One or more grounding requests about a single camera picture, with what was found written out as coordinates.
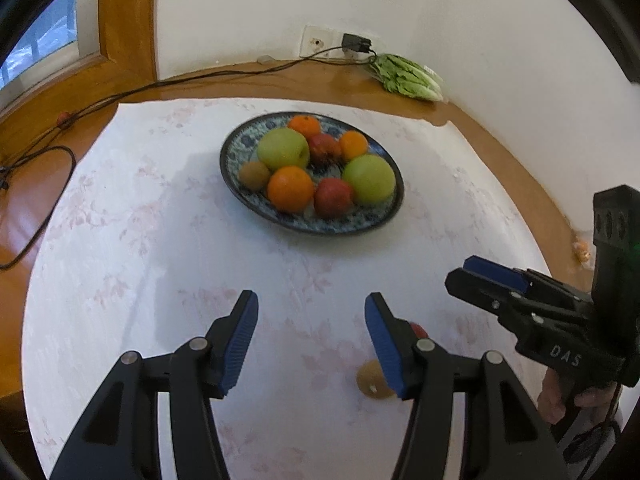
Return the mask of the person right hand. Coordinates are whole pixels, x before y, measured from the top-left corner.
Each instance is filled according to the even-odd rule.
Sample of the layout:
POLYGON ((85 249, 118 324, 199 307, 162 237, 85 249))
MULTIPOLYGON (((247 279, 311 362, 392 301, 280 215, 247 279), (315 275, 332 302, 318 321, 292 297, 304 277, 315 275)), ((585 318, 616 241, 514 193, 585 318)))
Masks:
MULTIPOLYGON (((568 399, 568 395, 565 390, 567 388, 555 370, 552 368, 546 370, 541 384, 541 392, 537 398, 537 406, 542 419, 550 425, 557 424, 566 415, 565 401, 568 399)), ((604 389, 588 388, 582 393, 576 394, 574 404, 578 408, 586 410, 590 415, 591 423, 597 425, 606 419, 610 404, 616 405, 619 396, 616 384, 608 385, 604 389)))

